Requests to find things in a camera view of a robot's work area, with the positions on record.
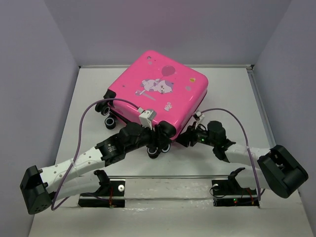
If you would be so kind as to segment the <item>pink hard-shell suitcase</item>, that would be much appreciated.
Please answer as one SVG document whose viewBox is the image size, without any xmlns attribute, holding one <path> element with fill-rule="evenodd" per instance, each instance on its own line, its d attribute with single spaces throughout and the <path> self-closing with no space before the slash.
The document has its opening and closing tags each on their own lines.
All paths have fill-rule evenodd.
<svg viewBox="0 0 316 237">
<path fill-rule="evenodd" d="M 176 129 L 175 141 L 193 113 L 207 94 L 208 79 L 205 75 L 174 61 L 156 51 L 144 52 L 107 89 L 104 102 L 95 111 L 107 116 L 108 129 L 116 120 L 140 123 L 138 107 L 153 109 L 157 115 L 153 127 L 161 121 Z M 150 151 L 150 158 L 169 151 Z"/>
</svg>

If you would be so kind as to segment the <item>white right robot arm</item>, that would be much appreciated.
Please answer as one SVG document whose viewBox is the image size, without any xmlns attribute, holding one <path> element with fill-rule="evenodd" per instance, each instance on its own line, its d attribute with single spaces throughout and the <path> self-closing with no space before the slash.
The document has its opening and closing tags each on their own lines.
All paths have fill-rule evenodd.
<svg viewBox="0 0 316 237">
<path fill-rule="evenodd" d="M 212 147 L 214 155 L 227 163 L 249 165 L 256 171 L 254 186 L 270 189 L 281 198 L 288 198 L 309 176 L 293 155 L 281 145 L 259 149 L 240 145 L 226 137 L 226 131 L 218 121 L 210 121 L 206 129 L 190 125 L 176 141 L 185 146 L 196 143 Z"/>
</svg>

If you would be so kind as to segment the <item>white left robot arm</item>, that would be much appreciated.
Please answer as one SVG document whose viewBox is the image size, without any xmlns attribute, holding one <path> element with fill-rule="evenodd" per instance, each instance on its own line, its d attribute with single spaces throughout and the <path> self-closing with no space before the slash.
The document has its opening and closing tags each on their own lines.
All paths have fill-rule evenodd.
<svg viewBox="0 0 316 237">
<path fill-rule="evenodd" d="M 73 159 L 41 169 L 35 165 L 28 167 L 20 183 L 28 214 L 38 214 L 52 206 L 67 181 L 119 162 L 127 153 L 142 147 L 160 152 L 175 135 L 176 129 L 165 121 L 153 129 L 130 122 L 83 154 L 75 154 Z"/>
</svg>

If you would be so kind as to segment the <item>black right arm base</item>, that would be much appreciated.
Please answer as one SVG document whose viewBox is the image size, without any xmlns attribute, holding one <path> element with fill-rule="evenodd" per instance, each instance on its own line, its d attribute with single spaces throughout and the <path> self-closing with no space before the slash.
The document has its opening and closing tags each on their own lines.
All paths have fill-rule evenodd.
<svg viewBox="0 0 316 237">
<path fill-rule="evenodd" d="M 238 168 L 232 171 L 226 179 L 212 180 L 209 192 L 213 197 L 215 207 L 260 206 L 257 191 L 249 187 L 242 188 L 236 180 L 239 173 L 244 170 L 245 168 Z"/>
</svg>

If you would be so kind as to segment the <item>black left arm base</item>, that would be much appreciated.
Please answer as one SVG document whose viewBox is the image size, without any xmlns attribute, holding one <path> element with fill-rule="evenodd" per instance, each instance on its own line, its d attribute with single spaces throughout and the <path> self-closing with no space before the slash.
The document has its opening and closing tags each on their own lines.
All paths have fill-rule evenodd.
<svg viewBox="0 0 316 237">
<path fill-rule="evenodd" d="M 92 194 L 80 194 L 78 206 L 88 208 L 124 208 L 125 180 L 111 179 L 105 188 L 99 188 Z"/>
</svg>

